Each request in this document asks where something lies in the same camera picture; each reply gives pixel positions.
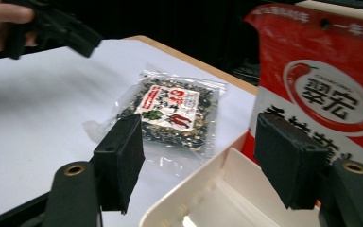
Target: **plastic bag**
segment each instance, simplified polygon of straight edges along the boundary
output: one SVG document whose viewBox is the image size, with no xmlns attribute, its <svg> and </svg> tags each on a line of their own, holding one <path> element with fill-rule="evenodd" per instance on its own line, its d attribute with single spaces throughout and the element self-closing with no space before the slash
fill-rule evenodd
<svg viewBox="0 0 363 227">
<path fill-rule="evenodd" d="M 104 126 L 87 122 L 93 140 L 129 114 L 141 114 L 143 137 L 172 149 L 196 151 L 204 159 L 213 155 L 217 105 L 227 84 L 144 71 L 138 84 L 120 97 L 113 118 Z"/>
</svg>

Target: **logo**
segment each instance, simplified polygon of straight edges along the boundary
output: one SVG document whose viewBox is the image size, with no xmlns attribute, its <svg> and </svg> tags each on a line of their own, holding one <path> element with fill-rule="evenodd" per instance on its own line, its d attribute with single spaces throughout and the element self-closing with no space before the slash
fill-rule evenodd
<svg viewBox="0 0 363 227">
<path fill-rule="evenodd" d="M 363 136 L 363 87 L 335 67 L 293 61 L 284 71 L 290 99 L 315 121 L 348 136 Z"/>
</svg>

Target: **product label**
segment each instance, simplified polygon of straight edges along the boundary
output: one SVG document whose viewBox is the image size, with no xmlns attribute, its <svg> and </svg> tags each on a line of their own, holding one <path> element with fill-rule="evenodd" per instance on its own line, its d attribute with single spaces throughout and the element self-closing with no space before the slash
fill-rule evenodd
<svg viewBox="0 0 363 227">
<path fill-rule="evenodd" d="M 136 109 L 144 122 L 191 131 L 199 105 L 199 92 L 152 85 Z"/>
<path fill-rule="evenodd" d="M 330 130 L 363 136 L 363 87 L 335 67 L 319 61 L 289 63 L 284 82 L 293 103 Z"/>
</svg>

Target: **table surface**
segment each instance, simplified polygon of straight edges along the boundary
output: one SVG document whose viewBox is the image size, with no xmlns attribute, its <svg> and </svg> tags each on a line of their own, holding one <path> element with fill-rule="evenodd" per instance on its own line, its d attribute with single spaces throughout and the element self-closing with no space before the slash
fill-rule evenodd
<svg viewBox="0 0 363 227">
<path fill-rule="evenodd" d="M 145 69 L 228 83 L 219 101 L 215 153 L 246 132 L 256 88 L 148 37 L 108 40 L 90 59 L 69 48 L 0 60 L 0 214 L 50 190 L 58 168 L 90 160 L 97 143 L 83 124 L 111 118 Z M 201 165 L 192 152 L 145 143 L 129 211 L 104 226 L 138 226 L 146 210 Z"/>
</svg>

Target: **wooden table edge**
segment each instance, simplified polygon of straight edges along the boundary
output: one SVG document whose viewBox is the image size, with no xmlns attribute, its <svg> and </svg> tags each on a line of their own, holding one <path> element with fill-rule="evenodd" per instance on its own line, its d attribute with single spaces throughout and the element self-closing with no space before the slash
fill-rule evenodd
<svg viewBox="0 0 363 227">
<path fill-rule="evenodd" d="M 214 66 L 212 65 L 209 65 L 207 63 L 204 63 L 202 61 L 199 61 L 191 56 L 188 56 L 176 49 L 173 49 L 165 44 L 161 44 L 155 40 L 152 40 L 150 39 L 149 37 L 147 36 L 143 36 L 143 35 L 138 35 L 138 36 L 131 36 L 131 37 L 128 37 L 126 38 L 125 40 L 138 40 L 138 41 L 141 41 L 145 44 L 149 44 L 159 50 L 162 50 L 163 52 L 175 57 L 175 58 L 178 58 L 182 61 L 185 61 L 191 65 L 194 65 L 196 66 L 197 68 L 207 72 L 207 73 L 210 73 L 220 79 L 223 79 L 229 83 L 231 83 L 232 85 L 238 87 L 238 88 L 241 88 L 243 89 L 244 91 L 247 91 L 249 93 L 252 93 L 254 95 L 256 95 L 257 93 L 257 87 L 255 87 L 254 85 L 242 80 L 242 79 L 239 79 L 239 78 L 236 78 L 228 73 L 225 73 L 217 68 L 215 68 Z"/>
</svg>

